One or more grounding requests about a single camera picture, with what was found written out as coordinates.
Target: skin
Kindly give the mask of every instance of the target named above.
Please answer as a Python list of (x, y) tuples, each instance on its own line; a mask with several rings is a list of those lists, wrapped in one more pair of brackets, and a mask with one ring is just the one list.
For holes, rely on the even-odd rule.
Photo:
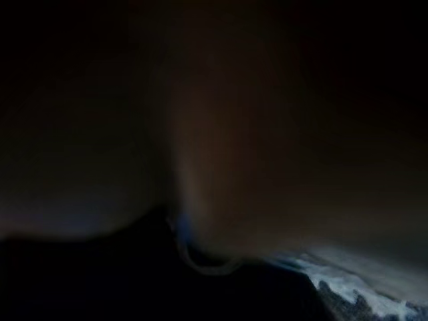
[(200, 243), (228, 255), (423, 232), (424, 66), (393, 40), (423, 55), (377, 27), (381, 8), (356, 28), (359, 8), (340, 4), (326, 21), (307, 3), (128, 5), (128, 31), (111, 5), (62, 39), (71, 74), (52, 80), (42, 46), (32, 64), (50, 67), (26, 92), (41, 89), (2, 116), (6, 235), (85, 239), (177, 201)]

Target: dark fabric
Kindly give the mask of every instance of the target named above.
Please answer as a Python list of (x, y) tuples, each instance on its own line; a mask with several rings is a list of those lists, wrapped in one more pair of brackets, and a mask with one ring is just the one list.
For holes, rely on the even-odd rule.
[(221, 277), (193, 271), (179, 259), (162, 209), (115, 235), (85, 243), (6, 241), (1, 260), (2, 320), (331, 320), (300, 274), (260, 265)]

